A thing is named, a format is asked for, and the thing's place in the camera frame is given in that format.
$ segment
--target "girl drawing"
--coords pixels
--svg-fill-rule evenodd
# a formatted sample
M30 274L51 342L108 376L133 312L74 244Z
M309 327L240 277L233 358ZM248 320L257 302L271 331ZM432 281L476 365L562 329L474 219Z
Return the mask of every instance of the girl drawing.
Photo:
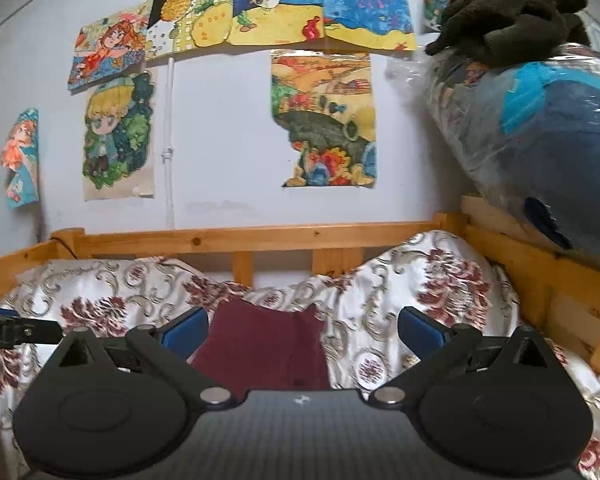
M144 59L151 1L85 25L75 40L68 87L120 73Z
M38 200L37 129L38 111L32 108L20 115L0 155L0 163L16 173L6 192L10 208Z
M96 42L95 50L80 52L82 56L86 57L76 65L78 78L89 79L91 73L105 58L123 57L130 50L137 50L142 43L142 38L136 33L131 22L117 22L109 27Z

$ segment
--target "white wall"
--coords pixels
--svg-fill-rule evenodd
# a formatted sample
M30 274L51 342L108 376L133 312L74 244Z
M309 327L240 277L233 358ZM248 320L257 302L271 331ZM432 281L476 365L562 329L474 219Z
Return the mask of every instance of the white wall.
M27 0L0 0L0 21ZM66 89L80 27L143 0L35 0L0 27L0 149L18 113L40 109L44 234L166 227L162 150L166 67L154 116L155 198L83 202L86 92ZM422 0L410 0L418 23ZM403 104L373 56L379 177L375 189L283 189L296 158L270 116L268 50L178 60L173 102L176 228L410 221L459 206L467 179L422 113ZM0 256L35 242L35 211L9 212L0 168Z

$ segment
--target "white pipe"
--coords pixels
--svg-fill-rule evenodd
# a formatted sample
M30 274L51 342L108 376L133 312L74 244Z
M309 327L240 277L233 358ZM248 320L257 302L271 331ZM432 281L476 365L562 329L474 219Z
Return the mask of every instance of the white pipe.
M173 70L174 59L169 58L167 66L167 86L164 93L164 147L162 163L164 164L164 189L166 200L167 229L175 229L175 214L173 210L173 146L171 145L171 115L173 113Z

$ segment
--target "bed rail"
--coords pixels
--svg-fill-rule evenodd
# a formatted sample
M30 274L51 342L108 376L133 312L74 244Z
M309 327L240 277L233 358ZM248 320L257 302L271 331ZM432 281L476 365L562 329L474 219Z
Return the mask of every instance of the bed rail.
M0 298L16 275L55 258L177 256L189 253L231 253L234 279L253 285L253 253L312 251L312 272L337 276L363 263L365 248L396 246L418 232L444 229L464 237L492 262L505 267L521 299L522 314L544 328L557 292L586 305L600 320L600 270L563 254L515 240L473 224L460 213L436 214L431 222L385 222L314 226L270 226L193 229L164 232L85 234L65 229L50 240L0 258ZM600 373L600 337L591 345L590 363Z

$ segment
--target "ocean drawing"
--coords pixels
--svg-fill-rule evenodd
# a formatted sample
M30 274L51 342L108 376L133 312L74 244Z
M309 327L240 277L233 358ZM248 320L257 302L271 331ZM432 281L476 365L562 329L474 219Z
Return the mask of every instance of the ocean drawing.
M384 50L415 50L407 0L324 0L330 38Z
M373 186L376 109L368 54L274 50L271 111L298 152L284 187Z
M323 36L322 0L234 0L229 43L276 45Z

